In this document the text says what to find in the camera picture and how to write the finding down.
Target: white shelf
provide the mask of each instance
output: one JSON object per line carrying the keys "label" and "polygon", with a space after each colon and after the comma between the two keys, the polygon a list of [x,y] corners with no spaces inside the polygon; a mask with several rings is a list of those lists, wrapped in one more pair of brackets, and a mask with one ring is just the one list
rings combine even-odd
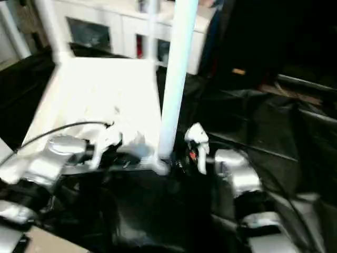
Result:
{"label": "white shelf", "polygon": [[[136,17],[146,20],[148,15],[137,11],[136,0],[55,0],[58,2],[68,2],[73,4],[80,4],[90,8],[115,12],[124,16]],[[157,22],[165,25],[172,25],[174,15],[174,2],[161,1],[161,10],[157,16]],[[199,6],[194,31],[206,33],[211,19],[216,11],[216,8],[207,8]]]}

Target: white pole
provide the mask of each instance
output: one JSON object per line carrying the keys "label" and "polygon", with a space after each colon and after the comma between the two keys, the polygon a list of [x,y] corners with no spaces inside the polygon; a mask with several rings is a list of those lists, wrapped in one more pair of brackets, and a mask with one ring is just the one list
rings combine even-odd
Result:
{"label": "white pole", "polygon": [[146,59],[157,61],[157,39],[155,38],[156,20],[157,20],[157,6],[160,0],[147,0],[148,13],[148,37],[146,42]]}
{"label": "white pole", "polygon": [[56,64],[62,63],[72,57],[73,52],[64,40],[63,32],[58,24],[54,1],[36,0],[35,3],[53,50],[53,61]]}
{"label": "white pole", "polygon": [[14,45],[16,53],[20,59],[27,58],[31,55],[31,52],[27,46],[27,43],[21,37],[6,2],[0,2],[0,13],[3,17],[8,35],[10,37],[11,43]]}
{"label": "white pole", "polygon": [[175,141],[198,0],[176,0],[164,92],[158,154],[167,158]]}

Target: black tarp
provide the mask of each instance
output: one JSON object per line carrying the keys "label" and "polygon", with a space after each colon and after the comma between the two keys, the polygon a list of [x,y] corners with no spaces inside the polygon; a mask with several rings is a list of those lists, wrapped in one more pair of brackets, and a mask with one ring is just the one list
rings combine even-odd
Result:
{"label": "black tarp", "polygon": [[[73,50],[77,56],[113,57],[79,46],[73,46]],[[46,50],[0,72],[0,137],[11,148],[22,142],[53,68],[51,53]],[[157,80],[162,102],[164,69],[158,70]],[[244,150],[262,177],[259,168],[263,167],[294,198],[300,193],[317,192],[321,199],[314,205],[325,246],[327,252],[337,252],[335,110],[256,90],[226,91],[188,75],[176,145],[181,144],[183,133],[195,122],[200,122],[208,133],[211,153],[228,147]],[[279,191],[268,177],[264,181],[271,190]],[[141,250],[139,246],[143,245],[165,246],[170,251],[209,251],[216,247],[227,252],[246,250],[240,248],[234,234],[210,220],[209,178],[177,181],[152,172],[137,172],[117,173],[104,187],[97,188],[92,176],[67,178],[64,182],[74,186],[63,189],[65,192],[75,191],[80,182],[86,194],[68,200],[71,205],[67,211],[58,212],[57,219],[49,217],[45,228],[92,251],[104,252],[104,224],[99,221],[107,213],[108,218],[103,220],[118,224],[111,226],[120,250]],[[146,250],[158,252],[157,248]]]}

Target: silver metal part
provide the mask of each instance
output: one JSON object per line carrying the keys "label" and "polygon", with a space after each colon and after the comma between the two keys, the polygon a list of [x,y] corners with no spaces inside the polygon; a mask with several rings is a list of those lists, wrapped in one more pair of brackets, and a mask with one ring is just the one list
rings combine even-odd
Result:
{"label": "silver metal part", "polygon": [[24,206],[0,200],[0,216],[16,224],[25,224],[36,217],[36,213]]}
{"label": "silver metal part", "polygon": [[249,228],[261,228],[264,226],[280,226],[281,219],[276,212],[259,212],[247,215],[242,220]]}
{"label": "silver metal part", "polygon": [[21,231],[0,225],[0,253],[12,253],[22,235]]}
{"label": "silver metal part", "polygon": [[[295,228],[299,239],[309,246],[308,236],[303,230],[303,225],[299,223],[298,218],[295,216],[289,201],[275,193],[270,193],[270,196],[276,201],[276,206],[282,212],[282,216],[290,221],[292,228]],[[319,253],[324,253],[326,250],[324,246],[324,239],[322,237],[322,228],[320,226],[318,215],[314,210],[314,203],[318,200],[319,196],[316,193],[306,193],[298,195],[298,197],[299,198],[296,200],[292,199],[291,202],[301,214],[310,233],[313,235],[316,249]]]}
{"label": "silver metal part", "polygon": [[253,253],[300,253],[291,240],[282,233],[248,239]]}
{"label": "silver metal part", "polygon": [[76,166],[66,165],[63,169],[62,175],[75,175],[75,174],[83,174],[83,173],[91,173],[95,172],[91,170],[88,164],[79,164]]}
{"label": "silver metal part", "polygon": [[216,174],[229,183],[235,198],[246,191],[261,190],[259,176],[241,153],[219,149],[214,161]]}
{"label": "silver metal part", "polygon": [[69,158],[84,154],[85,140],[69,135],[58,135],[47,142],[43,151],[31,160],[23,178],[51,189],[59,179]]}

